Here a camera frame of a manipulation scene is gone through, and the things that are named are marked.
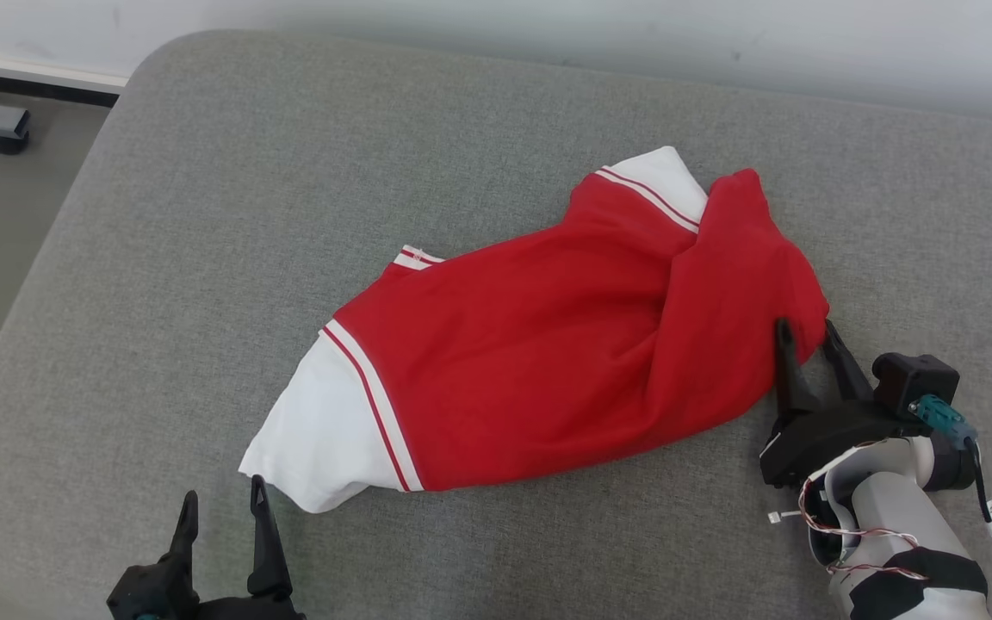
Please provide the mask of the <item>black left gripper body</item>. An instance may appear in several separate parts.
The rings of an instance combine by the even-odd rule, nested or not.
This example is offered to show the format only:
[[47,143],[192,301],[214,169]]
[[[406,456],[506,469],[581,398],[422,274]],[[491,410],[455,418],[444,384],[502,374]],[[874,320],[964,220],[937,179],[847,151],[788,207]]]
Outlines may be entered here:
[[107,596],[115,619],[304,619],[287,596],[201,600],[185,562],[158,562],[126,570]]

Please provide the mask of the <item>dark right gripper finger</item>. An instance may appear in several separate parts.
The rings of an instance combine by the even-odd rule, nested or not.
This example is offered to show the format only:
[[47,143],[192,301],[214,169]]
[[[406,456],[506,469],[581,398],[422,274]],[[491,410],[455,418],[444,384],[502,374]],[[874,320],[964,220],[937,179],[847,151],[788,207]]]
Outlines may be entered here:
[[787,318],[775,325],[775,391],[777,419],[798,419],[816,412],[819,401],[804,380],[799,343]]
[[847,348],[834,322],[827,320],[824,325],[826,335],[822,343],[822,355],[834,371],[840,398],[845,401],[869,403],[873,400],[873,388],[869,378],[865,376],[854,355]]

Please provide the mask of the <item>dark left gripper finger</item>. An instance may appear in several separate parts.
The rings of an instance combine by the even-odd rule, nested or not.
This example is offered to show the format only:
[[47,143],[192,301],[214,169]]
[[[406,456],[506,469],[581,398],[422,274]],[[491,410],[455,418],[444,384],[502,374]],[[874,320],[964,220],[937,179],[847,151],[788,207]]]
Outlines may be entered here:
[[288,563],[269,502],[264,477],[251,477],[251,514],[255,518],[253,568],[247,590],[253,598],[288,598],[293,586]]
[[180,580],[189,596],[196,596],[193,586],[193,547],[198,537],[198,494],[185,494],[176,530],[170,540],[169,555],[180,569]]

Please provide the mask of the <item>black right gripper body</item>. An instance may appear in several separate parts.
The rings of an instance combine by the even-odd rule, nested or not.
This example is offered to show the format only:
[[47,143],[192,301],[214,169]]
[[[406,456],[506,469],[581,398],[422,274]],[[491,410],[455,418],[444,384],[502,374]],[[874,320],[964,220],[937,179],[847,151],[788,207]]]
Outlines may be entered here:
[[776,489],[798,489],[850,448],[910,435],[912,421],[878,403],[844,400],[823,406],[814,397],[782,398],[772,438],[759,454],[761,478]]

